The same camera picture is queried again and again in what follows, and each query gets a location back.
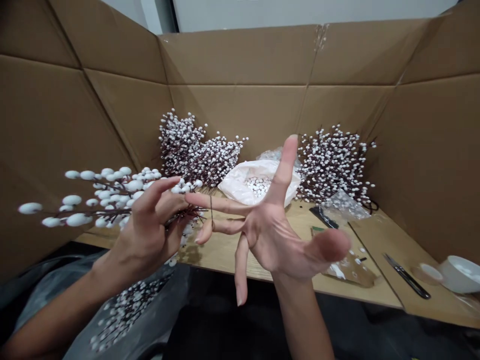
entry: artificial berry branch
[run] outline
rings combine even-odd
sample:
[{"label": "artificial berry branch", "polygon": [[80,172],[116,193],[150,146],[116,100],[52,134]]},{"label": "artificial berry branch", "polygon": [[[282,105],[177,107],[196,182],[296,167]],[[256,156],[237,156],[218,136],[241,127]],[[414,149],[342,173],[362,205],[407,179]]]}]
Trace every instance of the artificial berry branch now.
[{"label": "artificial berry branch", "polygon": [[243,143],[249,139],[240,139],[237,135],[236,141],[227,141],[217,131],[216,137],[204,142],[207,134],[205,129],[209,125],[206,123],[196,127],[195,115],[189,112],[188,117],[181,119],[174,108],[163,115],[161,122],[158,139],[163,160],[162,171],[169,177],[181,176],[184,182],[180,189],[185,190],[195,179],[200,188],[208,191],[215,188],[235,167]]},{"label": "artificial berry branch", "polygon": [[369,149],[377,145],[375,140],[359,140],[357,133],[343,133],[340,124],[332,126],[331,133],[320,127],[315,135],[303,134],[298,148],[302,182],[296,199],[320,204],[343,190],[358,203],[369,204],[367,192],[375,184],[363,182],[364,163]]}]

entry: small white cup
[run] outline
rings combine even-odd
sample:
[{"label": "small white cup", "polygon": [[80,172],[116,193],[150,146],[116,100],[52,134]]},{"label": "small white cup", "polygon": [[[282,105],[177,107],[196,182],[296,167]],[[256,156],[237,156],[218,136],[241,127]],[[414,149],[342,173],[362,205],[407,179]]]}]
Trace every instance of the small white cup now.
[{"label": "small white cup", "polygon": [[[469,276],[460,269],[469,272]],[[442,285],[454,293],[480,292],[480,266],[476,263],[463,257],[450,255],[438,266],[438,271],[443,275]]]}]

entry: cardboard panel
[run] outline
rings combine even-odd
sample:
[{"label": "cardboard panel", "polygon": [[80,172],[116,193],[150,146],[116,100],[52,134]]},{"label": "cardboard panel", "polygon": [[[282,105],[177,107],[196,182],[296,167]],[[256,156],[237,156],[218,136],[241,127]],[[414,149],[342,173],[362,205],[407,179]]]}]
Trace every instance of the cardboard panel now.
[{"label": "cardboard panel", "polygon": [[434,19],[402,83],[480,73],[480,1],[465,0]]},{"label": "cardboard panel", "polygon": [[305,90],[305,86],[170,86],[179,116],[191,112],[201,124],[208,124],[211,137],[217,131],[229,140],[249,137],[240,161],[255,160],[295,134]]},{"label": "cardboard panel", "polygon": [[0,2],[0,54],[80,66],[46,0]]},{"label": "cardboard panel", "polygon": [[40,202],[55,212],[66,195],[93,195],[88,182],[67,179],[65,171],[118,169],[132,162],[82,71],[0,55],[0,89],[5,279],[79,234],[45,232],[40,216],[17,214],[19,205]]},{"label": "cardboard panel", "polygon": [[480,264],[480,75],[401,85],[373,129],[372,198],[435,260]]},{"label": "cardboard panel", "polygon": [[311,85],[395,85],[428,19],[323,26]]},{"label": "cardboard panel", "polygon": [[157,37],[99,0],[49,0],[83,67],[166,84]]},{"label": "cardboard panel", "polygon": [[45,215],[23,215],[17,212],[19,205],[41,203],[45,209],[56,210],[61,199],[42,192],[35,176],[20,176],[0,161],[2,189],[0,196],[0,284],[19,274],[28,266],[59,248],[82,233],[79,227],[48,228],[41,225]]},{"label": "cardboard panel", "polygon": [[138,169],[158,167],[159,126],[172,108],[167,85],[85,69]]},{"label": "cardboard panel", "polygon": [[320,126],[340,124],[344,132],[366,137],[392,91],[392,86],[309,86],[297,132],[310,135]]},{"label": "cardboard panel", "polygon": [[159,37],[169,84],[306,85],[320,26],[265,27]]}]

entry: left hand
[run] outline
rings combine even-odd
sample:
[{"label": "left hand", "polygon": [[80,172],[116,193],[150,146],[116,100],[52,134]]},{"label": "left hand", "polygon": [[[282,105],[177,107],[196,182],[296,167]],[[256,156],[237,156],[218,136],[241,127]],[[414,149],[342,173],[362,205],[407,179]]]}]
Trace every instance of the left hand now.
[{"label": "left hand", "polygon": [[93,264],[112,296],[153,274],[180,248],[189,216],[166,222],[186,209],[185,196],[169,191],[180,178],[155,181],[133,204],[132,215],[113,248]]}]

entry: cardboard wall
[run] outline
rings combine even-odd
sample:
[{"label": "cardboard wall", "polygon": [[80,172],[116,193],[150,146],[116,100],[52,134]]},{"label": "cardboard wall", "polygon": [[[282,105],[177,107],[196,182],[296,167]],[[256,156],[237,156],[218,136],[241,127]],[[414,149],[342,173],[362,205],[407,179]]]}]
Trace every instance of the cardboard wall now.
[{"label": "cardboard wall", "polygon": [[439,262],[480,264],[479,19],[477,0],[435,19],[371,133],[373,198]]},{"label": "cardboard wall", "polygon": [[45,215],[20,214],[21,204],[55,212],[66,195],[92,197],[65,171],[134,164],[46,1],[1,3],[0,89],[3,282],[86,230],[46,228]]}]

